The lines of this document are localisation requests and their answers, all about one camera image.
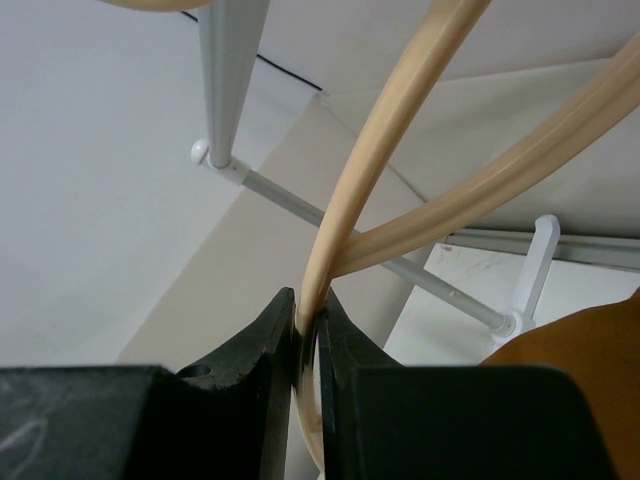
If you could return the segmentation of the beige wooden hanger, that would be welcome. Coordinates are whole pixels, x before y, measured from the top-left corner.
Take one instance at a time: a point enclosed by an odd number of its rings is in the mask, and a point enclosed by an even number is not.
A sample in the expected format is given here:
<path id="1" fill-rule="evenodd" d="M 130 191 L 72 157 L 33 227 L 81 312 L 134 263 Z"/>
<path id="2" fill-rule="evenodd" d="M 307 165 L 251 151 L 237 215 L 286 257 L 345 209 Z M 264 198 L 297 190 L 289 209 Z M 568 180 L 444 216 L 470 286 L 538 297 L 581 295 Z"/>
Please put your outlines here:
<path id="1" fill-rule="evenodd" d="M 208 137 L 193 159 L 241 182 L 250 172 L 232 147 L 266 22 L 265 1 L 130 1 L 146 12 L 198 11 Z M 381 91 L 337 182 L 302 281 L 294 389 L 301 431 L 316 466 L 327 467 L 314 385 L 317 314 L 333 279 L 401 258 L 474 222 L 546 179 L 639 104 L 639 40 L 554 115 L 479 174 L 441 197 L 361 235 L 352 230 L 384 167 L 454 54 L 487 9 L 484 1 L 435 1 Z"/>

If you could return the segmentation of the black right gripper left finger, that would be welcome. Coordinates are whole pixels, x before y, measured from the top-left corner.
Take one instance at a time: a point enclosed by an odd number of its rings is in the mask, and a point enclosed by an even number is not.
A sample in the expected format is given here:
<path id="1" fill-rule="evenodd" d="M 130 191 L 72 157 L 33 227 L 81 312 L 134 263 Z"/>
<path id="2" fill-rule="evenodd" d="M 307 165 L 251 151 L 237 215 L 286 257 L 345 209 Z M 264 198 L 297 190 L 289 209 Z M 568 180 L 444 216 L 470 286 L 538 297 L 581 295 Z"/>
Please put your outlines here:
<path id="1" fill-rule="evenodd" d="M 158 365 L 5 368 L 5 479 L 280 479 L 294 293 L 177 372 Z"/>

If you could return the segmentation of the brown trousers with striped trim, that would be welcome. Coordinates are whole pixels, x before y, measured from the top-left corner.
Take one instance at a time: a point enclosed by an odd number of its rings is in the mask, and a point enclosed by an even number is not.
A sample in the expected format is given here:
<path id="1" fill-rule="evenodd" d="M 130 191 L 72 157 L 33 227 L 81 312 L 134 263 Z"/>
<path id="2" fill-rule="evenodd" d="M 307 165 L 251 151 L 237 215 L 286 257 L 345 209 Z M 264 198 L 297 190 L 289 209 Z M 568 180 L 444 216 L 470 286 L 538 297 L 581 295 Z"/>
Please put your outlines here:
<path id="1" fill-rule="evenodd" d="M 639 477 L 638 292 L 522 334 L 481 364 L 566 372 L 584 393 L 619 477 Z"/>

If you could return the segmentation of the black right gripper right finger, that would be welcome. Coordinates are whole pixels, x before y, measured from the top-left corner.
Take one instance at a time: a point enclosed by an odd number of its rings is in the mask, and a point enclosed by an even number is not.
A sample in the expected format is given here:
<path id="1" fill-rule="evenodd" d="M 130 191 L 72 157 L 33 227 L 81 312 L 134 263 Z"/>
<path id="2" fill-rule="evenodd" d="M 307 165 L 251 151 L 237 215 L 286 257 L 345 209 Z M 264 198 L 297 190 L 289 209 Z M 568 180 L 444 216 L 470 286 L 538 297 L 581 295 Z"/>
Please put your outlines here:
<path id="1" fill-rule="evenodd" d="M 546 367 L 407 367 L 335 295 L 317 317 L 329 479 L 612 479 L 584 395 Z"/>

